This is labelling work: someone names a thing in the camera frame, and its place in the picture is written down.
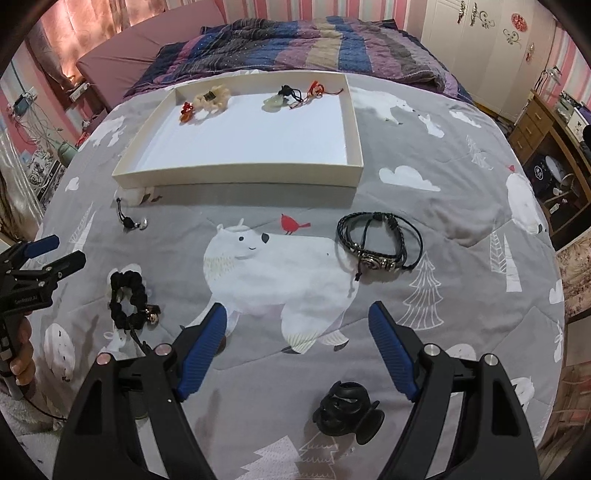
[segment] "white tray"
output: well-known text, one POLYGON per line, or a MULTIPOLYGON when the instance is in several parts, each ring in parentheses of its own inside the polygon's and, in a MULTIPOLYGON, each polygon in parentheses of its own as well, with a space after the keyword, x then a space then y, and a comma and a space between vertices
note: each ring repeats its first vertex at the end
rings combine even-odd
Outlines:
POLYGON ((346 76, 297 70, 204 79, 171 90, 126 149, 113 178, 127 189, 192 183, 356 187, 362 171, 346 76), (263 100, 282 85, 305 95, 315 80, 328 92, 344 90, 300 108, 262 109, 263 100), (189 123, 180 123, 185 101, 221 84, 232 92, 226 111, 198 112, 189 123))

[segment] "white wardrobe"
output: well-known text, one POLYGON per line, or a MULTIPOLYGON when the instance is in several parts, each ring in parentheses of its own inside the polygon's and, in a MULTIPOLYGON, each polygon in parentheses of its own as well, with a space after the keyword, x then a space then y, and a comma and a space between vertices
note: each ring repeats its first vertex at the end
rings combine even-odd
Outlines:
POLYGON ((546 67, 555 30, 537 0, 428 0, 421 42, 475 102, 516 120, 546 67))

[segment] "braided bracelet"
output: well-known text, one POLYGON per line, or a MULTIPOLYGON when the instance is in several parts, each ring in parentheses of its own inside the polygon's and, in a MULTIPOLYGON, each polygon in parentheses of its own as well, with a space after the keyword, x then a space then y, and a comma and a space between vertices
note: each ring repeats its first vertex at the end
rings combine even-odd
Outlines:
POLYGON ((347 215, 341 218, 341 220, 339 220, 339 223, 337 224, 336 228, 336 233, 339 236, 339 240, 343 244, 343 246, 347 250, 349 250, 353 255, 359 258, 359 261, 357 263, 357 273, 355 275, 355 281, 359 281, 359 279, 361 278, 362 265, 369 270, 385 270, 386 272, 396 268, 399 268, 401 270, 412 270, 418 265, 419 261, 421 260, 421 257, 423 256, 423 237, 421 236, 417 228, 408 220, 405 220, 404 218, 398 215, 394 215, 393 213, 351 213, 350 215, 347 215), (359 245, 353 242, 353 240, 351 239, 350 231, 355 227, 357 221, 363 217, 369 217, 369 219, 367 220, 365 228, 363 229, 363 238, 361 240, 361 244, 359 245), (367 239, 368 228, 371 222, 374 220, 377 222, 386 222, 386 225, 392 231, 395 242, 399 246, 399 251, 396 254, 383 254, 380 252, 373 252, 371 250, 365 249, 365 241, 367 239), (411 265, 406 265, 408 253, 406 250, 406 246, 404 244, 404 235, 402 234, 402 230, 398 224, 398 220, 403 221, 414 230, 414 232, 417 234, 418 241, 421 246, 417 260, 411 265))

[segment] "human hand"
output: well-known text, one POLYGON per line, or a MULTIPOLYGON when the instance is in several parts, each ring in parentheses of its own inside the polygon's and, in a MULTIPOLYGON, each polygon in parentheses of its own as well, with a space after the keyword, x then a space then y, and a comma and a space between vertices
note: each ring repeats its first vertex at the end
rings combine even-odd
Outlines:
POLYGON ((21 350, 10 363, 10 370, 17 378, 17 385, 21 386, 28 385, 35 378, 31 333, 31 324, 26 317, 23 317, 17 333, 18 341, 21 342, 21 350))

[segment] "red bird print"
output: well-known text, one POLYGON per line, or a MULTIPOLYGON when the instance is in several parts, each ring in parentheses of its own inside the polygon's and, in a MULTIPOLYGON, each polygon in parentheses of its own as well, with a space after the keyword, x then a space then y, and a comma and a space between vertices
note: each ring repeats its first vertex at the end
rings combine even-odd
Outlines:
POLYGON ((308 228, 312 226, 311 223, 302 223, 301 225, 296 222, 293 218, 281 214, 281 228, 285 230, 286 235, 291 235, 293 232, 296 232, 300 228, 308 228))

